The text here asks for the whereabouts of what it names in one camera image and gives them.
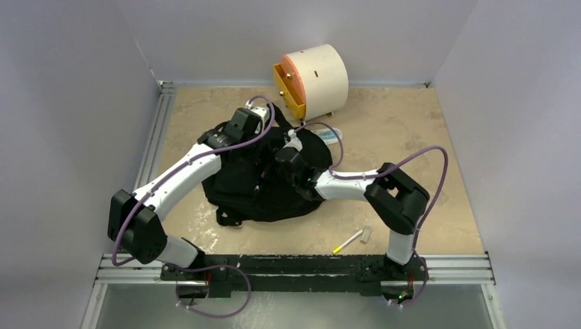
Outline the black student backpack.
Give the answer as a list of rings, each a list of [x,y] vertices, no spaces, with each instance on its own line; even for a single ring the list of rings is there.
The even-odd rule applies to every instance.
[[[300,130],[298,139],[301,171],[291,172],[277,153],[286,144],[284,135],[293,127],[277,106],[267,106],[275,115],[272,127],[259,141],[219,154],[221,168],[202,182],[207,200],[217,207],[217,223],[239,226],[243,221],[274,222],[307,215],[323,198],[316,194],[308,179],[332,163],[327,145],[309,130]]]

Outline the grey marker cap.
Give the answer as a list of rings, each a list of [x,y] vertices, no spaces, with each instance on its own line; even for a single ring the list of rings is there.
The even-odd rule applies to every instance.
[[[369,240],[369,238],[370,238],[370,236],[371,236],[371,233],[372,233],[372,228],[369,227],[369,226],[365,226],[362,229],[362,232],[361,232],[361,235],[360,235],[360,241],[362,243],[367,243],[368,240]]]

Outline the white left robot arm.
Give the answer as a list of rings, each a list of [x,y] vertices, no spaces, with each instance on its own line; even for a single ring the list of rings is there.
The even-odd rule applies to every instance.
[[[117,191],[111,199],[108,237],[113,241],[112,263],[121,250],[142,264],[159,260],[176,265],[187,280],[204,271],[201,250],[194,244],[168,235],[162,221],[187,194],[216,174],[232,151],[255,145],[273,126],[273,105],[236,109],[221,128],[204,132],[179,161],[146,185],[128,192]]]

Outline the yellow white marker pen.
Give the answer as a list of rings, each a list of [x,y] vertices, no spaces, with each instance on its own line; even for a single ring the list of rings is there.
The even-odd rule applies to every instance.
[[[359,239],[362,236],[362,233],[363,232],[364,232],[363,229],[357,231],[355,234],[353,234],[351,237],[349,237],[346,241],[344,241],[338,247],[336,247],[335,249],[333,249],[333,251],[332,251],[333,255],[338,254],[343,249],[345,249],[348,245],[350,245],[351,243],[353,243],[356,239]]]

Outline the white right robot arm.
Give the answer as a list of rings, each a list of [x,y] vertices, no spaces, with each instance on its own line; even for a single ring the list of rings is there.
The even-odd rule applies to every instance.
[[[275,161],[288,183],[304,199],[369,203],[391,231],[384,261],[386,273],[400,279],[410,272],[416,230],[430,200],[430,194],[419,183],[390,162],[376,171],[333,173],[314,167],[294,147],[279,150]]]

